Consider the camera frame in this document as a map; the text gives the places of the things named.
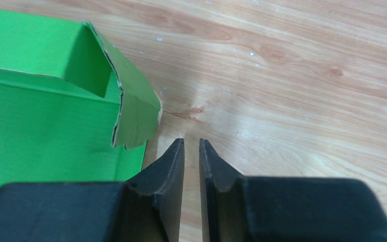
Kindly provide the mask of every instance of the wood knot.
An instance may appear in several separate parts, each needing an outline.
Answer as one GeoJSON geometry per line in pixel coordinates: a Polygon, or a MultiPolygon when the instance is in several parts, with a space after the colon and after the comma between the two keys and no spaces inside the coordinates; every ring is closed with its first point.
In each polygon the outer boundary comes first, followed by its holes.
{"type": "Polygon", "coordinates": [[[330,68],[330,74],[332,74],[333,76],[336,76],[336,77],[341,77],[341,76],[343,76],[343,71],[339,67],[334,66],[334,67],[330,68]]]}
{"type": "Polygon", "coordinates": [[[202,120],[197,119],[196,117],[194,117],[194,115],[198,113],[203,113],[205,111],[205,108],[205,106],[193,107],[185,112],[171,112],[170,114],[182,119],[193,120],[196,123],[204,124],[202,120]]]}

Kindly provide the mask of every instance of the cardboard box flap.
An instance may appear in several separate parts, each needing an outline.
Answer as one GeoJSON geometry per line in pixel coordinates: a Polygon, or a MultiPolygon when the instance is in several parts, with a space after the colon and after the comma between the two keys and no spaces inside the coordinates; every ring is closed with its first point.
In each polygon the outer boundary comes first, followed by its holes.
{"type": "Polygon", "coordinates": [[[0,10],[0,70],[58,78],[101,98],[116,76],[120,111],[112,146],[132,148],[154,137],[160,103],[152,87],[89,22],[0,10]]]}

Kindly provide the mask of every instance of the light wood surface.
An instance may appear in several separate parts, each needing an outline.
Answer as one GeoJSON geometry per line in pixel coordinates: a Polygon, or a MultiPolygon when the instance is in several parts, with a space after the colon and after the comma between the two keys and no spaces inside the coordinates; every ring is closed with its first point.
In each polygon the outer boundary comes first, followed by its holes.
{"type": "Polygon", "coordinates": [[[91,20],[163,101],[146,165],[185,138],[181,241],[201,241],[199,138],[248,175],[365,181],[387,213],[387,0],[18,0],[91,20]]]}

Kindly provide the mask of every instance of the green cardboard box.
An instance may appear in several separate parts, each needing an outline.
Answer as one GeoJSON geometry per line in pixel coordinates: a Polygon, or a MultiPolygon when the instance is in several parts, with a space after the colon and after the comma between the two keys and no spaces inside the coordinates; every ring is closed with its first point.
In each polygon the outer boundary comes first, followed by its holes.
{"type": "Polygon", "coordinates": [[[126,180],[160,102],[89,22],[0,10],[0,186],[126,180]]]}

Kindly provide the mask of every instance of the wooden floor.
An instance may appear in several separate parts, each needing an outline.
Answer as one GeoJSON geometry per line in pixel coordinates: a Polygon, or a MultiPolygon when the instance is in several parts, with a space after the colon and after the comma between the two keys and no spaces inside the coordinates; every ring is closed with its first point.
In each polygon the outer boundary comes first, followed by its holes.
{"type": "Polygon", "coordinates": [[[163,101],[147,164],[185,138],[181,241],[201,241],[200,138],[248,175],[361,179],[387,213],[387,0],[13,0],[91,20],[163,101]]]}

